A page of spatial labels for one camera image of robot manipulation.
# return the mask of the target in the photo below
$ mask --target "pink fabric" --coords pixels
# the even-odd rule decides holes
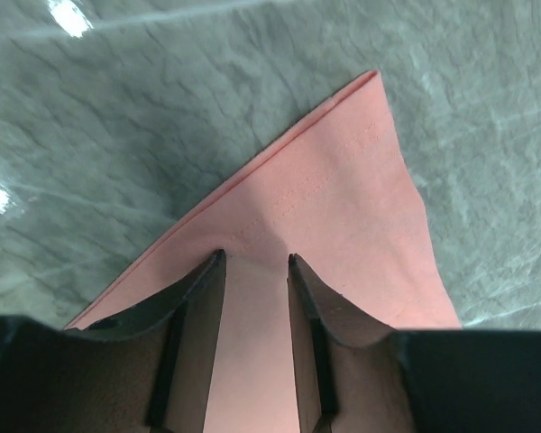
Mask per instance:
[[[381,76],[325,101],[174,225],[72,323],[86,327],[229,256],[205,432],[298,431],[287,260],[393,327],[459,327]]]

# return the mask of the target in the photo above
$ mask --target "gray marble surface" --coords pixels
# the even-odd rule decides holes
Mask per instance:
[[[380,69],[461,321],[541,328],[541,1],[74,1],[0,2],[0,312],[63,326]]]

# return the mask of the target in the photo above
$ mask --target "folded cloth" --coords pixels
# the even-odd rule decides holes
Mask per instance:
[[[381,76],[367,72],[174,225],[70,325],[126,309],[228,254],[205,432],[298,431],[287,260],[399,328],[459,327]]]

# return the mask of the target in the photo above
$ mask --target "towel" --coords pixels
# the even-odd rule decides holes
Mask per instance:
[[[246,164],[70,325],[84,328],[132,306],[217,248],[228,263],[207,433],[298,432],[289,253],[392,327],[459,327],[377,71]]]

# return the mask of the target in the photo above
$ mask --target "pink cloth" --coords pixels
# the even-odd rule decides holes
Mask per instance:
[[[205,432],[298,432],[287,260],[393,327],[459,327],[381,76],[368,72],[174,225],[72,323],[86,327],[228,254]]]

